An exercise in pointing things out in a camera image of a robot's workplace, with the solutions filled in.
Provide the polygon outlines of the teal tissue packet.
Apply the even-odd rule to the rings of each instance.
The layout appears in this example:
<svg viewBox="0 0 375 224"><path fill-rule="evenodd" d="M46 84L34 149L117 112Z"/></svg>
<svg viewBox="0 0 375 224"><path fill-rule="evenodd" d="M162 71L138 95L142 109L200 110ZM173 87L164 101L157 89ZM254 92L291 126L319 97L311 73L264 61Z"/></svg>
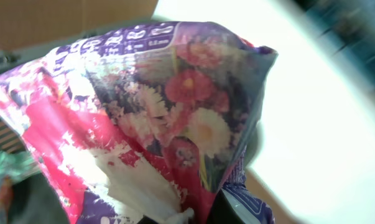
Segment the teal tissue packet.
<svg viewBox="0 0 375 224"><path fill-rule="evenodd" d="M0 177L8 177L13 184L18 184L39 173L38 163L28 152L0 152Z"/></svg>

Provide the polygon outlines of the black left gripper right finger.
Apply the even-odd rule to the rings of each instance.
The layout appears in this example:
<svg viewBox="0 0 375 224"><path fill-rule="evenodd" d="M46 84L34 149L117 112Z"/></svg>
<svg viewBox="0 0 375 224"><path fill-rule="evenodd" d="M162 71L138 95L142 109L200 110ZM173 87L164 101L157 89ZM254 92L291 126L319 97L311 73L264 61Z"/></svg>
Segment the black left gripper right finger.
<svg viewBox="0 0 375 224"><path fill-rule="evenodd" d="M248 224L252 214L229 192L220 190L216 195L207 224Z"/></svg>

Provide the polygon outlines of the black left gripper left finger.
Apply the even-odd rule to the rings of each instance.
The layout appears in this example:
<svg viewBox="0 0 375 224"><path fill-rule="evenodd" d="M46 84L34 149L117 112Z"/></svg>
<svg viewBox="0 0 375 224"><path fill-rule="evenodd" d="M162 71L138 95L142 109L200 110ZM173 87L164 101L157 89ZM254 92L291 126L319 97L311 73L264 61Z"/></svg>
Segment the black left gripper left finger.
<svg viewBox="0 0 375 224"><path fill-rule="evenodd" d="M53 188L42 174L12 186L9 224L69 224Z"/></svg>

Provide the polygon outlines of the purple pink floral liner pack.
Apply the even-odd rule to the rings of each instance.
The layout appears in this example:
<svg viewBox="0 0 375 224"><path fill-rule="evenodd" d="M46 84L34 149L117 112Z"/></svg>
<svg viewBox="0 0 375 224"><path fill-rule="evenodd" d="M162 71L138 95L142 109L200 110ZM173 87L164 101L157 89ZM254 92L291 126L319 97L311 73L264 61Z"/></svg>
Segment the purple pink floral liner pack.
<svg viewBox="0 0 375 224"><path fill-rule="evenodd" d="M213 22L125 27L1 74L0 117L70 223L206 223L276 58Z"/></svg>

